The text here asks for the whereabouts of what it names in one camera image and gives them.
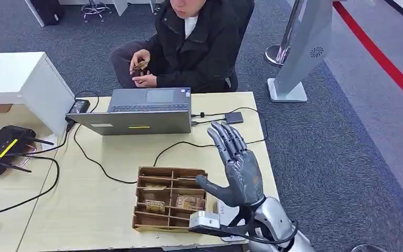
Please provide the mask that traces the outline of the person's left hand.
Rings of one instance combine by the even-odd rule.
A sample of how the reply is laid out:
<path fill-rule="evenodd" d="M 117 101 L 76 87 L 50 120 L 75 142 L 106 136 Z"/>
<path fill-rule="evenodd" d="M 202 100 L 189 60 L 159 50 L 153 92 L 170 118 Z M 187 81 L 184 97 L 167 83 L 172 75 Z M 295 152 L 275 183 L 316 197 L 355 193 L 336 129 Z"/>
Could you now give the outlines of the person's left hand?
<path fill-rule="evenodd" d="M 157 76 L 142 75 L 132 78 L 138 88 L 157 88 Z"/>

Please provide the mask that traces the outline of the person's right hand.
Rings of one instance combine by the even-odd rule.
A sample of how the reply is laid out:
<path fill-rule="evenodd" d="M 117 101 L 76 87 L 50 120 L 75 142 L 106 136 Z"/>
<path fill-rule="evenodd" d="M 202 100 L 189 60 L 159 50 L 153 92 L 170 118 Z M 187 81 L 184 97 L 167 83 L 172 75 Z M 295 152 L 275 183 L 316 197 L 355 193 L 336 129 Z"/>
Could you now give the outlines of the person's right hand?
<path fill-rule="evenodd" d="M 146 49 L 141 49 L 135 52 L 132 56 L 130 63 L 130 74 L 134 74 L 136 71 L 144 71 L 151 59 L 151 54 Z"/>

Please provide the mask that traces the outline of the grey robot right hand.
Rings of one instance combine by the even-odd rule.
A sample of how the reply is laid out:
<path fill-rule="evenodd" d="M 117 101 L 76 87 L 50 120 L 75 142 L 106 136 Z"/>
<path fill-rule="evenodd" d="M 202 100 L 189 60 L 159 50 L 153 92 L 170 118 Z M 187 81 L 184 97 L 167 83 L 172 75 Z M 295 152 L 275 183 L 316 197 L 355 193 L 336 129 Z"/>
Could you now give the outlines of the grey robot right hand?
<path fill-rule="evenodd" d="M 230 207 L 262 202 L 265 194 L 261 170 L 239 131 L 224 122 L 212 122 L 207 133 L 218 149 L 229 185 L 221 187 L 201 175 L 196 176 L 198 185 Z"/>

